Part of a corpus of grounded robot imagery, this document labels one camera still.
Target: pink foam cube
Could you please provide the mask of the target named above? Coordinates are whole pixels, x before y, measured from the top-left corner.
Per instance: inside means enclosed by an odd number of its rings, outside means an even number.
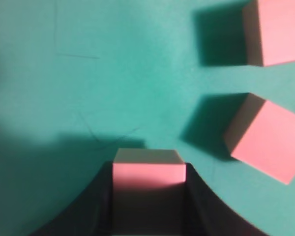
[[[115,234],[179,235],[186,165],[175,150],[118,150],[113,163]]]
[[[295,176],[295,114],[248,94],[224,140],[231,156],[288,184]]]
[[[252,0],[243,9],[248,64],[295,61],[295,0]]]

